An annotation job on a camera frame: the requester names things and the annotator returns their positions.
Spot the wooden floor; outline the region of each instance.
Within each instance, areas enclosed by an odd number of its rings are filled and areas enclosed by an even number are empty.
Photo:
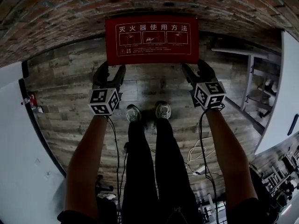
[[[208,36],[200,38],[200,57],[214,68],[218,79],[224,84],[227,96],[240,105],[245,86],[247,57],[211,52],[211,40],[212,38]],[[101,38],[50,51],[31,59],[28,63],[29,77],[25,80],[26,87],[28,91],[35,92],[38,105],[44,111],[36,115],[37,122],[51,150],[65,169],[92,119],[93,115],[87,106],[88,91],[92,87],[93,73],[105,60],[105,39]],[[112,78],[117,70],[118,66],[110,68]],[[255,80],[252,89],[257,85],[259,81]],[[187,160],[189,149],[199,138],[198,124],[202,114],[201,108],[193,107],[190,89],[191,86],[187,83],[179,64],[127,65],[125,80],[121,87],[123,96],[120,109],[111,116],[116,127],[120,149],[120,173],[123,171],[125,155],[123,147],[128,141],[129,123],[125,117],[125,110],[129,104],[135,104],[144,111],[152,110],[159,100],[167,101],[172,108],[170,123],[174,136],[185,161]],[[250,163],[265,174],[271,172],[271,165],[281,166],[278,158],[291,144],[298,144],[297,137],[254,156],[254,149],[260,135],[235,109],[229,104],[225,105],[222,114],[244,148]],[[248,106],[246,110],[253,117],[257,117],[257,108],[254,106]],[[214,144],[206,118],[203,120],[203,137],[206,155],[208,155],[214,150]],[[146,138],[150,148],[155,150],[156,133],[153,122],[148,123]],[[213,177],[217,196],[220,196],[224,193],[225,186],[223,178],[217,175],[221,175],[221,171],[215,152],[207,158],[207,163],[210,171],[215,173]],[[99,168],[99,173],[103,174],[106,185],[116,187],[116,165],[113,132],[108,127]],[[190,165],[197,169],[203,165],[203,161],[195,161]],[[204,175],[189,177],[198,200],[207,200],[208,193],[214,196],[212,185]]]

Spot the shoe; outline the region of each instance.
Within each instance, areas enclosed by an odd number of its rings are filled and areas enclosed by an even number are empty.
[[[170,105],[166,102],[160,103],[156,108],[156,117],[157,119],[169,119],[171,116]]]
[[[126,110],[126,117],[129,122],[140,121],[141,112],[135,105],[128,105]]]

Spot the fire extinguisher instruction sign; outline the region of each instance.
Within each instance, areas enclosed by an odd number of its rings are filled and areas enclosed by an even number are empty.
[[[198,43],[196,18],[141,16],[106,20],[107,60],[110,65],[196,63]]]

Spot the black pants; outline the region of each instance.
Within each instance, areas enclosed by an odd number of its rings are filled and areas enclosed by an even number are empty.
[[[184,160],[167,119],[157,121],[156,180],[151,151],[143,126],[131,122],[128,131],[127,181],[122,222],[124,224],[200,224]]]

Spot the white panel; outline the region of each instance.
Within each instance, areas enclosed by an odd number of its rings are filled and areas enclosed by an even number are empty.
[[[257,146],[259,154],[286,140],[294,117],[299,113],[299,42],[282,32],[282,64],[278,91],[271,117]],[[299,121],[292,135],[299,131]]]
[[[0,69],[0,88],[23,78],[22,62],[16,62]]]
[[[18,80],[0,89],[0,219],[5,224],[58,224],[64,177],[43,148]]]

